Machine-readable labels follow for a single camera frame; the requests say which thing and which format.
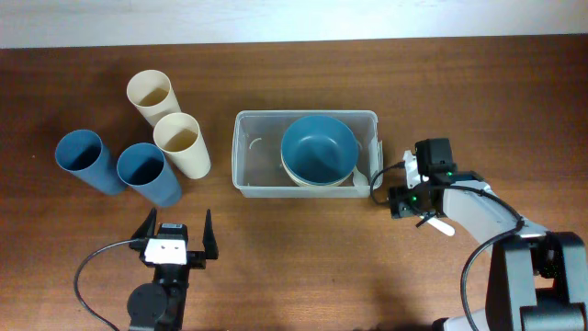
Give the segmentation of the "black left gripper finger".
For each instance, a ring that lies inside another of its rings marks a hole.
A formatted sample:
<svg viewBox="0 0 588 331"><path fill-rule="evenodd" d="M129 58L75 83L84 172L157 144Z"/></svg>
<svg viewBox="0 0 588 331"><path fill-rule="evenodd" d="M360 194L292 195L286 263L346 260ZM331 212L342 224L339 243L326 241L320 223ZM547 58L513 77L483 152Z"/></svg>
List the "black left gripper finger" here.
<svg viewBox="0 0 588 331"><path fill-rule="evenodd" d="M202 244L204 246L206 259L216 260L219 258L219 249L213 231L212 215L210 209L207 209Z"/></svg>
<svg viewBox="0 0 588 331"><path fill-rule="evenodd" d="M148 241L154 237L157 210L152 208L145 221L138 227L130 238L129 248L134 251L142 251L146 248Z"/></svg>

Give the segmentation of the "white plastic fork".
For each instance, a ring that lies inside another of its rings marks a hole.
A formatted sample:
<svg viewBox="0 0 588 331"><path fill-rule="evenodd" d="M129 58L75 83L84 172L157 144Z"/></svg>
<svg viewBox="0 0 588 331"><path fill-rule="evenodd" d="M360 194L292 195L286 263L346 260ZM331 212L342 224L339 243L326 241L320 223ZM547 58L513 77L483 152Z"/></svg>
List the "white plastic fork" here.
<svg viewBox="0 0 588 331"><path fill-rule="evenodd" d="M434 228L436 228L437 231L446 236L453 236L456 233L456 230L453 226L443 221L440 221L436 217L430 218L426 223L433 226Z"/></svg>

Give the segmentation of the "white plastic spoon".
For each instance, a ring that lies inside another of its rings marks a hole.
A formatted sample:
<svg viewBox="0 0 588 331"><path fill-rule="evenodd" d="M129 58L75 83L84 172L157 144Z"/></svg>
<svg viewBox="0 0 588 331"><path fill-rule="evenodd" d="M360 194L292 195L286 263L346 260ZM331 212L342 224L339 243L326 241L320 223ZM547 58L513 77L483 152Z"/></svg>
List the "white plastic spoon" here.
<svg viewBox="0 0 588 331"><path fill-rule="evenodd" d="M363 187L363 186L368 186L369 182L368 179L365 175L363 175L358 168L355 166L353 169L353 185L355 187Z"/></svg>

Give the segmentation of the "blue bowl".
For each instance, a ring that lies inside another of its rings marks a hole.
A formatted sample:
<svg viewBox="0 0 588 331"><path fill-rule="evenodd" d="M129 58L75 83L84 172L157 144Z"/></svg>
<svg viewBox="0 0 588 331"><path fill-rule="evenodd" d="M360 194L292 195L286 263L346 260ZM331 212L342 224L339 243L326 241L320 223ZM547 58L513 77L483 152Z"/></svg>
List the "blue bowl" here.
<svg viewBox="0 0 588 331"><path fill-rule="evenodd" d="M353 172L360 147L352 130L326 115L295 120L284 132L280 158L298 177L327 183Z"/></svg>

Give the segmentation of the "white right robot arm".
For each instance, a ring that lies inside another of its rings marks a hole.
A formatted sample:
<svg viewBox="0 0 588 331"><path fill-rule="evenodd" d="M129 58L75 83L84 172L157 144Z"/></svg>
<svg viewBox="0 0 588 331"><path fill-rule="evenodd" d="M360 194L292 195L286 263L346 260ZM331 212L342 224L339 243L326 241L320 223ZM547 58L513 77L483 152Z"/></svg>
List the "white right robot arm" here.
<svg viewBox="0 0 588 331"><path fill-rule="evenodd" d="M479 243L460 275L464 314L434 321L434 330L586 330L587 251L579 235L529 221L479 174L458 171L447 138L416 143L397 166L406 183L389 190L393 218L447 217ZM491 254L486 302L472 311L467 279L484 251Z"/></svg>

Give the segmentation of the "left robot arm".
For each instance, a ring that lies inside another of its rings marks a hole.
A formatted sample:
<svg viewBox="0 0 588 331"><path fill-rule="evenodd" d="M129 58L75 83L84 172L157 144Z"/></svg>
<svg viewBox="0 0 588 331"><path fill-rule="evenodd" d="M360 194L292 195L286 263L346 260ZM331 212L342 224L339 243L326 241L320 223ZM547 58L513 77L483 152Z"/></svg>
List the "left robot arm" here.
<svg viewBox="0 0 588 331"><path fill-rule="evenodd" d="M151 209L129 244L130 249L140 253L140 261L154 269L153 280L137 287L128 299L131 330L180 330L189 272L204 269L207 261L219 257L210 211L206 214L202 251L187 249L186 225L157 224L156 216L157 210Z"/></svg>

